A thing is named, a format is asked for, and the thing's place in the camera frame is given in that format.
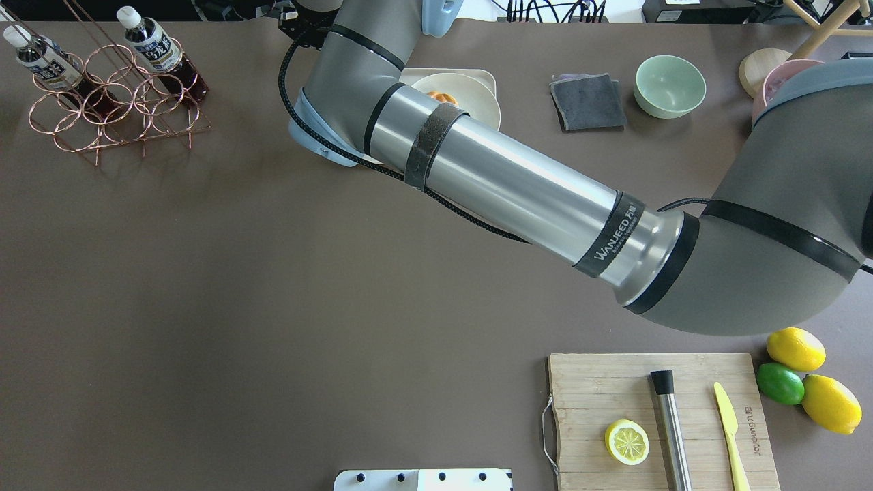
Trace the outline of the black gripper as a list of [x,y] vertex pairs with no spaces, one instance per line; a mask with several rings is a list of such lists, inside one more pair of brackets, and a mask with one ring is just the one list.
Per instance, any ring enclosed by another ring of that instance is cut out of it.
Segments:
[[331,27],[331,10],[304,5],[284,7],[278,28],[303,48],[320,50]]

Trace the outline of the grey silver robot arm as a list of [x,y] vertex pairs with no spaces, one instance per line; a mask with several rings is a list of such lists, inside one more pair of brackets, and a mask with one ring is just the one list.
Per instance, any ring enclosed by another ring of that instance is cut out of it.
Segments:
[[499,234],[604,280],[626,310],[692,333],[769,333],[832,304],[871,257],[871,59],[790,78],[698,216],[654,211],[436,102],[399,77],[446,1],[303,1],[327,14],[293,138],[337,164],[397,170]]

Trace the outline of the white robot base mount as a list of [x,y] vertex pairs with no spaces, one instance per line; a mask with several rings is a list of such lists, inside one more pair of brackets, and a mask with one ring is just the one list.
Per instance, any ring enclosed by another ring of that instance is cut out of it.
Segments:
[[421,468],[346,470],[334,490],[514,490],[509,469]]

